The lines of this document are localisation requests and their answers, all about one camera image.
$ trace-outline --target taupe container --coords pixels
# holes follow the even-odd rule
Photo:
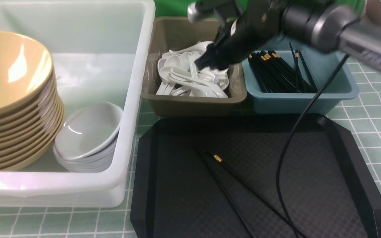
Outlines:
[[[213,41],[219,27],[217,20],[191,24],[183,17],[161,17],[154,20],[151,45],[147,59],[141,98],[148,100],[155,114],[163,117],[225,116],[235,104],[246,98],[242,65],[231,66],[230,84],[226,89],[229,98],[199,98],[156,95],[161,84],[157,62],[168,50],[181,50],[197,42]]]

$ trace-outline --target black chopstick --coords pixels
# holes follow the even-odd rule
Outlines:
[[[262,68],[260,63],[256,60],[257,55],[254,54],[252,58],[248,59],[253,72],[259,75],[260,80],[265,85],[267,92],[277,93],[280,92],[278,86],[271,81],[270,76],[266,73],[266,70]]]
[[[279,82],[279,80],[277,80],[275,78],[276,75],[274,73],[272,73],[268,69],[268,67],[264,63],[264,60],[259,55],[257,55],[257,54],[254,54],[253,56],[255,56],[255,57],[252,57],[254,59],[255,64],[260,69],[260,71],[264,74],[264,77],[269,82],[269,85],[270,85],[272,91],[275,92],[275,93],[284,93],[284,92],[286,92],[283,89],[283,87],[282,87],[281,83]]]
[[[299,59],[299,50],[295,50],[295,71],[296,71],[296,74],[298,75],[298,79],[299,79],[299,80],[304,80],[304,79],[302,78],[301,71],[299,70],[298,59]]]
[[[209,151],[207,153],[214,158],[219,164],[221,164],[235,179],[237,179],[244,187],[249,189],[258,199],[260,199],[272,212],[274,212],[281,220],[283,220],[288,226],[295,229],[303,238],[307,238],[304,233],[302,233],[293,223],[290,223],[289,220],[278,211],[267,199],[265,199],[261,194],[257,192],[257,190],[251,185],[247,184],[243,181],[243,179],[236,173],[230,166],[228,166],[227,162],[220,158],[218,155],[213,154]]]
[[[248,56],[248,63],[249,63],[249,66],[252,69],[252,72],[254,73],[255,79],[257,80],[257,82],[258,82],[258,84],[260,86],[261,92],[263,92],[263,93],[269,93],[269,92],[271,92],[271,89],[269,87],[267,87],[267,85],[264,82],[263,77],[261,76],[260,72],[254,66],[254,61],[252,60],[252,57],[253,57],[252,54],[250,54]]]
[[[290,67],[290,65],[288,65],[286,63],[286,61],[284,59],[282,59],[281,56],[276,51],[269,50],[269,54],[276,55],[277,56],[276,59],[281,62],[281,64],[284,66],[284,68],[287,69],[287,72],[292,75],[292,78],[295,77],[295,70],[292,69],[292,67]],[[302,93],[310,93],[310,92],[314,91],[314,89],[310,86],[310,84],[308,84],[305,80],[302,79],[301,84],[303,84],[304,88],[307,89],[306,91],[302,91],[300,89],[299,91],[301,91]]]
[[[268,59],[268,62],[273,65],[273,67],[276,69],[276,71],[283,76],[283,79],[285,80],[284,83],[289,85],[287,88],[288,93],[293,92],[293,89],[295,89],[295,82],[293,80],[294,74],[293,74],[293,69],[292,72],[288,72],[287,68],[284,66],[286,64],[289,66],[286,62],[282,62],[278,60],[278,56],[274,54],[272,57],[269,53],[266,53],[264,51],[261,51],[261,54],[264,54],[263,56]]]
[[[316,82],[313,79],[313,76],[311,75],[310,69],[308,69],[307,62],[305,62],[304,57],[302,56],[302,52],[299,51],[299,57],[301,57],[302,65],[304,66],[305,72],[307,73],[308,80],[310,81],[311,86],[313,89],[318,92],[318,88],[316,86]]]
[[[254,235],[254,233],[251,231],[251,229],[249,229],[249,226],[247,225],[247,221],[245,221],[245,218],[240,214],[237,206],[234,204],[233,200],[230,198],[229,196],[229,193],[227,193],[227,191],[225,190],[223,184],[220,182],[220,180],[218,179],[216,173],[214,173],[214,171],[211,169],[211,167],[208,165],[207,161],[204,159],[203,157],[203,154],[201,152],[199,152],[197,149],[195,149],[196,152],[198,153],[199,157],[201,158],[201,160],[204,162],[205,166],[207,167],[207,169],[210,171],[210,174],[211,176],[213,176],[213,178],[216,180],[218,186],[221,188],[221,190],[223,191],[223,194],[224,196],[227,198],[227,201],[229,202],[229,204],[232,206],[234,212],[236,213],[236,215],[239,217],[239,220],[242,222],[243,226],[245,226],[245,229],[246,231],[248,232],[248,234],[250,235],[251,238],[255,238],[256,236]]]
[[[298,91],[298,70],[296,67],[298,67],[298,59],[295,56],[295,52],[293,51],[292,44],[289,42],[290,50],[292,51],[293,61],[295,62],[295,89]]]
[[[272,65],[271,60],[268,57],[262,55],[259,52],[257,53],[257,55],[260,64],[264,66],[264,68],[270,74],[273,81],[281,86],[282,92],[290,92],[292,90],[292,85],[287,81],[286,76],[284,76],[280,72],[280,70],[278,70],[274,65]]]

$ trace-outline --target green grid mat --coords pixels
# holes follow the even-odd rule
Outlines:
[[[352,131],[381,192],[381,74],[349,60],[360,96],[344,101],[328,117]],[[250,100],[232,115],[253,114]],[[141,103],[137,140],[159,120],[147,101]],[[15,238],[136,238],[129,221],[136,166],[137,141],[128,173],[124,202],[116,208],[4,208],[0,207],[0,237]]]

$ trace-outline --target textured tray surface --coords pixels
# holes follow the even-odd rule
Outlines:
[[[290,215],[310,237],[366,237],[329,138],[318,126],[314,129],[297,133],[285,158],[281,186]],[[219,154],[279,209],[275,169],[286,136],[236,131],[159,135],[154,237],[245,237],[244,227],[189,145]],[[292,237],[286,223],[220,164],[213,159],[209,163],[258,237]]]

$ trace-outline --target tan bowl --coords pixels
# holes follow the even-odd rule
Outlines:
[[[47,152],[47,150],[51,147],[52,143],[54,142],[58,132],[61,130],[63,122],[64,122],[65,112],[64,112],[64,104],[62,103],[62,101],[61,101],[60,106],[61,106],[60,110],[62,112],[62,116],[60,117],[60,119],[61,119],[60,124],[59,124],[59,126],[54,128],[52,136],[49,137],[47,141],[44,141],[37,146],[37,148],[39,148],[39,149],[35,152],[35,154],[25,158],[23,161],[19,162],[18,164],[6,167],[4,169],[0,169],[0,171],[17,171],[17,170],[23,169],[23,168],[33,164],[35,161],[37,161],[39,158],[41,158],[41,156],[44,155],[45,152]]]
[[[40,42],[0,31],[0,115],[38,95],[52,68],[51,54]]]
[[[55,81],[52,82],[52,87],[49,89],[51,91],[48,93],[48,96],[54,95],[54,93],[57,92],[56,91],[57,86]],[[15,129],[15,132],[17,132],[33,124],[33,122],[35,122],[33,121],[33,119],[37,120],[39,118],[39,116],[37,115],[42,111],[42,108],[44,108],[50,100],[51,100],[51,97],[46,97],[44,101],[41,102],[41,104],[37,102],[35,109],[30,111],[28,114],[23,115],[22,117],[20,117],[19,119],[15,121],[9,122],[4,125],[0,125],[0,134],[4,132],[7,133],[8,131],[12,133],[13,129]]]
[[[56,99],[57,95],[51,96],[54,100]],[[34,139],[37,139],[39,136],[41,136],[48,128],[48,126],[51,125],[53,121],[56,120],[56,116],[58,113],[57,107],[48,107],[49,110],[45,113],[45,116],[41,117],[41,119],[38,120],[38,125],[35,128],[32,128],[31,130],[29,128],[26,128],[26,130],[20,131],[19,137],[13,137],[12,135],[9,137],[13,137],[11,140],[7,140],[5,142],[0,142],[0,153],[3,153],[7,150],[15,150],[15,147],[22,147],[23,145],[30,143]]]
[[[41,105],[46,98],[48,98],[48,95],[51,92],[51,89],[53,89],[55,81],[56,81],[56,76],[55,76],[55,73],[53,72],[50,76],[50,79],[45,83],[45,86],[42,89],[42,91],[40,91],[38,95],[36,95],[33,99],[31,99],[25,105],[23,105],[23,108],[19,108],[18,110],[14,112],[0,115],[0,126],[19,120],[24,115],[27,115],[28,113],[30,113],[32,110],[36,111],[37,107]]]
[[[53,127],[54,126],[53,122],[56,121],[56,119],[58,119],[57,113],[58,113],[59,102],[58,102],[58,99],[56,99],[56,101],[57,101],[57,103],[54,104],[54,107],[50,108],[50,110],[52,111],[52,114],[56,114],[56,117],[54,118],[54,120],[51,123],[49,123],[48,125],[46,125],[45,128],[38,131],[38,133],[32,135],[32,137],[30,137],[30,138],[27,138],[27,140],[17,141],[17,143],[15,143],[14,145],[0,150],[0,158],[3,158],[6,155],[10,155],[13,152],[17,152],[22,148],[25,148],[26,146],[28,146],[28,145],[36,142],[37,140],[43,138],[44,134],[47,134],[47,131],[50,131],[49,128]]]
[[[45,144],[52,143],[59,129],[62,127],[64,120],[64,105],[59,97],[57,97],[57,107],[58,107],[58,116],[57,120],[54,121],[53,125],[45,132],[44,136],[30,143],[26,147],[19,148],[12,154],[5,155],[0,157],[0,169],[8,168],[15,164],[18,164],[25,159],[35,155],[39,149],[41,149]]]
[[[50,120],[50,118],[53,116],[50,110],[53,108],[53,104],[55,103],[55,98],[50,99],[49,104],[45,106],[43,110],[41,110],[41,113],[39,114],[39,117],[36,122],[34,122],[31,126],[24,128],[23,130],[19,130],[18,128],[13,128],[9,131],[4,131],[0,133],[0,143],[4,143],[6,141],[17,139],[18,141],[22,141],[26,139],[26,137],[29,137],[30,133],[35,133],[37,130],[39,130],[41,125],[45,125],[45,123]]]

